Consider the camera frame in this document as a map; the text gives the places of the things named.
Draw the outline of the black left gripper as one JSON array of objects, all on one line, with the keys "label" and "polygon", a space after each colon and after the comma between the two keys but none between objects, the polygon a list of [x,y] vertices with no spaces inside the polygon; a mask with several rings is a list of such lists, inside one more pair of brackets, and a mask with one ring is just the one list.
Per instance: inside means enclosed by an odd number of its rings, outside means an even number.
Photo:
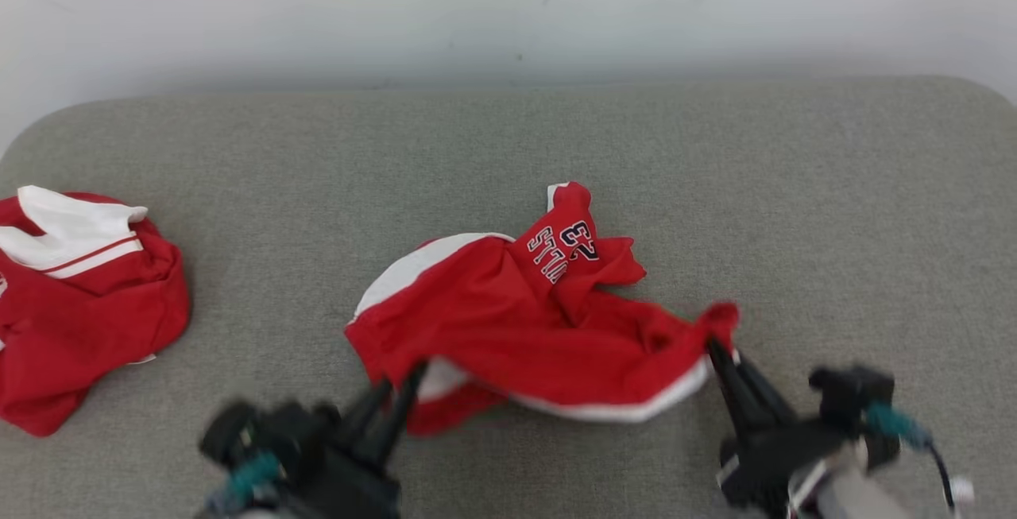
[{"label": "black left gripper", "polygon": [[382,378],[342,414],[284,404],[259,421],[254,444],[277,458],[280,518],[400,518],[400,484],[388,458],[406,428],[428,362],[397,386]]}]

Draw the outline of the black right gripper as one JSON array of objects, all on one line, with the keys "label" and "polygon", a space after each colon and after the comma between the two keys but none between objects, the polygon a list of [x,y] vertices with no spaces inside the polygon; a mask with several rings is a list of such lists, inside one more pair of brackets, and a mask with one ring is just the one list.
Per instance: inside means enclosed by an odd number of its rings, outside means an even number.
[{"label": "black right gripper", "polygon": [[[720,447],[719,489],[730,507],[758,509],[766,516],[786,516],[791,511],[791,477],[832,456],[860,436],[809,419],[795,424],[795,410],[762,374],[755,363],[738,363],[722,342],[709,340],[707,350],[719,378],[721,392],[735,436]],[[778,426],[764,426],[764,409]]]}]

